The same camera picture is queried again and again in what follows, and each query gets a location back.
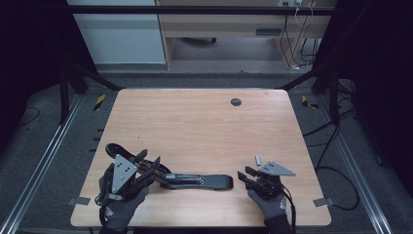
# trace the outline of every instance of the metal bracket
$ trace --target metal bracket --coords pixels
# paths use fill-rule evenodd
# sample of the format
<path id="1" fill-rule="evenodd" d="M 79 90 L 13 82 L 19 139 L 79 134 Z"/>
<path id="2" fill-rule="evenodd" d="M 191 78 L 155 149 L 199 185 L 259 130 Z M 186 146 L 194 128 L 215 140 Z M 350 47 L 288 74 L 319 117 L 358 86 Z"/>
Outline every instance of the metal bracket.
<path id="1" fill-rule="evenodd" d="M 135 175 L 137 166 L 120 154 L 115 158 L 115 169 L 112 182 L 112 193 L 116 194 L 129 179 Z"/>
<path id="2" fill-rule="evenodd" d="M 331 206 L 335 204 L 332 198 L 318 198 L 314 199 L 313 202 L 316 207 Z"/>
<path id="3" fill-rule="evenodd" d="M 269 162 L 262 166 L 259 172 L 270 175 L 270 176 L 295 176 L 295 172 L 276 164 L 275 162 Z"/>
<path id="4" fill-rule="evenodd" d="M 78 197 L 78 198 L 69 197 L 66 204 L 70 206 L 75 206 L 76 204 L 87 206 L 90 200 L 91 200 L 90 198 L 84 198 L 84 197 Z"/>

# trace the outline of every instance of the wooden tabletop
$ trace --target wooden tabletop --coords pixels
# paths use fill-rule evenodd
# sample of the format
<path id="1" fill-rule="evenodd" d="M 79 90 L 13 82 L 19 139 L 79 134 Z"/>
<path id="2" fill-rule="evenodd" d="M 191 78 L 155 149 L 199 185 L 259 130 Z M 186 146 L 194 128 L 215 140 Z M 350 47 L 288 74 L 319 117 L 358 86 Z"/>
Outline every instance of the wooden tabletop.
<path id="1" fill-rule="evenodd" d="M 232 98 L 242 104 L 232 105 Z M 224 174 L 234 179 L 229 191 L 166 190 L 154 183 L 130 226 L 263 226 L 263 215 L 237 176 L 245 166 L 257 169 L 256 155 L 263 164 L 274 161 L 296 172 L 282 176 L 282 183 L 292 194 L 297 225 L 330 223 L 328 208 L 313 204 L 322 193 L 286 91 L 122 90 L 80 194 L 91 201 L 76 205 L 74 226 L 100 225 L 94 197 L 98 179 L 114 162 L 104 150 L 108 143 L 118 143 L 133 154 L 148 149 L 146 159 L 161 156 L 161 163 L 173 173 Z M 291 217 L 289 205 L 287 215 Z"/>

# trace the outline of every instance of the black glove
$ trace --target black glove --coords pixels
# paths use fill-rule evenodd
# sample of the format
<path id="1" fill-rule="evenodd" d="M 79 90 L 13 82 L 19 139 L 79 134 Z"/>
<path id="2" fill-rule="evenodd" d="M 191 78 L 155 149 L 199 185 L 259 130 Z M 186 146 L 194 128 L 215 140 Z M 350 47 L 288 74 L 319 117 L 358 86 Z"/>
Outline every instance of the black glove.
<path id="1" fill-rule="evenodd" d="M 254 190 L 248 190 L 248 196 L 254 201 L 258 207 L 261 209 L 265 216 L 265 219 L 270 219 L 275 216 L 286 215 L 285 206 L 286 198 L 281 193 L 278 197 L 265 200 L 259 197 Z"/>
<path id="2" fill-rule="evenodd" d="M 134 199 L 127 202 L 125 201 L 112 201 L 104 210 L 104 216 L 107 223 L 105 229 L 121 232 L 127 229 L 131 218 L 134 215 L 134 211 L 144 200 L 149 193 L 149 188 L 144 187 Z"/>

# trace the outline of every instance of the wall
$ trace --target wall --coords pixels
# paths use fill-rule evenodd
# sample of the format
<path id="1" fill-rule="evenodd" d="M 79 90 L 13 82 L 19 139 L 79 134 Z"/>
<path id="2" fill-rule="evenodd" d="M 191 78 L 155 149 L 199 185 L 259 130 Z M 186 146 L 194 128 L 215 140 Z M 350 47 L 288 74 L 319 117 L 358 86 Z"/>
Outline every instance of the wall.
<path id="1" fill-rule="evenodd" d="M 69 5 L 154 6 L 153 0 L 67 0 Z M 156 15 L 75 15 L 96 67 L 166 64 Z"/>

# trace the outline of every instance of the triangular metal plate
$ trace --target triangular metal plate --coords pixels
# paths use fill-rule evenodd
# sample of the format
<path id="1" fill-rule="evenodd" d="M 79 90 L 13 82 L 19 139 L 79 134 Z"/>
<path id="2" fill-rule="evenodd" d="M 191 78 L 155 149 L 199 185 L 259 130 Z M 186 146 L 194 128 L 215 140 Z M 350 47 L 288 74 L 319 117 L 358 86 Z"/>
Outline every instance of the triangular metal plate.
<path id="1" fill-rule="evenodd" d="M 119 189 L 121 189 L 122 186 L 128 182 L 129 178 L 136 173 L 137 166 L 120 154 L 117 154 L 115 157 L 114 171 L 111 192 L 116 194 Z"/>
<path id="2" fill-rule="evenodd" d="M 265 173 L 270 176 L 295 176 L 295 172 L 276 164 L 275 162 L 269 162 L 262 166 L 259 170 L 261 173 Z"/>

